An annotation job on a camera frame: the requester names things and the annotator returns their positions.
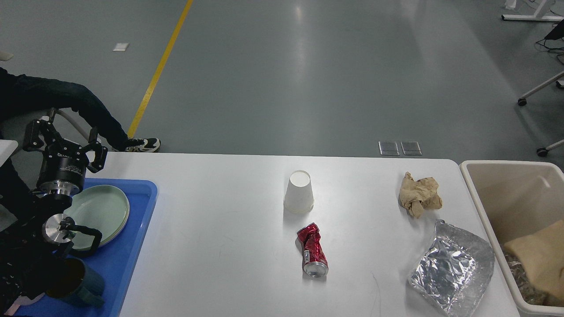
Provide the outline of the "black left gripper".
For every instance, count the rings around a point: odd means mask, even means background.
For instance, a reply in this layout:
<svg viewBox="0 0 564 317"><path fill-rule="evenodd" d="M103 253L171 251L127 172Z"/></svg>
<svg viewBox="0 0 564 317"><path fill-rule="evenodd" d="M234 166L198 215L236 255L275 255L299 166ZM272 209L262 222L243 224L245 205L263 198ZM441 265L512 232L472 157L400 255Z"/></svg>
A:
<svg viewBox="0 0 564 317"><path fill-rule="evenodd" d="M67 147L62 135L54 127L54 119L59 112L51 108L46 116L27 124L23 151L43 153L44 160L37 180L39 191L74 196L83 190L86 169L92 173L104 169L108 149L97 140L97 127L90 130L86 146L74 149ZM88 152L94 153L92 161L86 156Z"/></svg>

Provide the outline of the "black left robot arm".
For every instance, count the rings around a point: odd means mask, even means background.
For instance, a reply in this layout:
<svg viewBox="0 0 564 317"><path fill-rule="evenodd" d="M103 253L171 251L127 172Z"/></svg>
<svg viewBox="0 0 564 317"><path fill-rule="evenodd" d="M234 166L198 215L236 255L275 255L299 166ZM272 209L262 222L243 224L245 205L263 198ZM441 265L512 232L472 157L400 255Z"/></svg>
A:
<svg viewBox="0 0 564 317"><path fill-rule="evenodd" d="M97 128L80 131L87 139L84 146L63 138L54 127L58 114L64 112L51 108L26 127L22 149L42 153L43 163L32 215L1 233L1 313L18 297L34 299L60 281L69 254L91 256L101 243L98 229L78 225L64 212L83 191L86 172L104 168L108 149L99 142Z"/></svg>

